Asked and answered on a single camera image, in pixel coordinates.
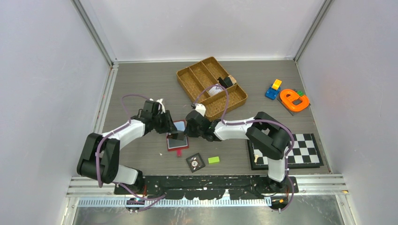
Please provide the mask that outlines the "red leather card holder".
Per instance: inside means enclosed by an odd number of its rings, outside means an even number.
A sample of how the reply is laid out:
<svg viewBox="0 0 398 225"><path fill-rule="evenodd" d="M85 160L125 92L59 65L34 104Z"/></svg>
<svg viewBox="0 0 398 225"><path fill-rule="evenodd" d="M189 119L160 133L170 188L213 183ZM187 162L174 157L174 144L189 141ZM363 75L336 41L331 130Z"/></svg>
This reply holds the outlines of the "red leather card holder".
<svg viewBox="0 0 398 225"><path fill-rule="evenodd" d="M167 133L167 150L175 151L177 157L182 156L182 150L189 148L188 137L184 134L186 128L185 120L174 121L177 131Z"/></svg>

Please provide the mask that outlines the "black VIP card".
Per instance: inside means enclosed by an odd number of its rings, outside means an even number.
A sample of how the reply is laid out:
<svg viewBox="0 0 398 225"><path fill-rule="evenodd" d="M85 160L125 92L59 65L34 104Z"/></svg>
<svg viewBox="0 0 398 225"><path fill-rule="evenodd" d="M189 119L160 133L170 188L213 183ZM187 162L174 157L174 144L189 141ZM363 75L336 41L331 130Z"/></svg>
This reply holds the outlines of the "black VIP card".
<svg viewBox="0 0 398 225"><path fill-rule="evenodd" d="M219 78L217 79L217 81L218 81L218 83L219 83L221 86L223 86L223 87L226 88L226 89L234 85L234 82L233 82L233 80L231 79L230 76L227 76L227 77L225 77L225 78L223 78L223 79L222 79L221 77L219 77Z"/></svg>
<svg viewBox="0 0 398 225"><path fill-rule="evenodd" d="M172 132L168 133L167 138L183 141L185 139L185 134L184 134L184 131L179 131L179 130L172 131Z"/></svg>

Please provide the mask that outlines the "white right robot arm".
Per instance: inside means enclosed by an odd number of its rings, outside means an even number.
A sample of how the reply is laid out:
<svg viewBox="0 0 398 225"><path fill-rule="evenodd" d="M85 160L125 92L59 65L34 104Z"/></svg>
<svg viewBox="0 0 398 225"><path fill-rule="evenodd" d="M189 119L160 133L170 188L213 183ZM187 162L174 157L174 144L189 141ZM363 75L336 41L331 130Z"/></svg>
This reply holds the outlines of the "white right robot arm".
<svg viewBox="0 0 398 225"><path fill-rule="evenodd" d="M292 132L265 112L246 120L210 121L196 110L185 118L184 133L188 137L202 137L209 142L230 139L249 140L268 159L268 187L281 192L287 185L289 152L294 147Z"/></svg>

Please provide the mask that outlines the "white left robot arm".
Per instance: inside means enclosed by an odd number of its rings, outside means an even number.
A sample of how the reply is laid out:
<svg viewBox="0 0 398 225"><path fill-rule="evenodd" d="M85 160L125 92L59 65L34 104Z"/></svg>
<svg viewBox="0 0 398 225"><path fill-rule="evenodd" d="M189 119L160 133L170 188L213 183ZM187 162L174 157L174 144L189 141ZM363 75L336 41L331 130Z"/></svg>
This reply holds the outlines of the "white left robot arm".
<svg viewBox="0 0 398 225"><path fill-rule="evenodd" d="M153 130L171 139L184 139L184 133L177 130L162 100L149 99L137 115L120 127L107 133L91 133L87 136L77 164L77 173L96 180L99 186L118 183L131 193L139 194L145 185L143 173L121 165L120 150Z"/></svg>

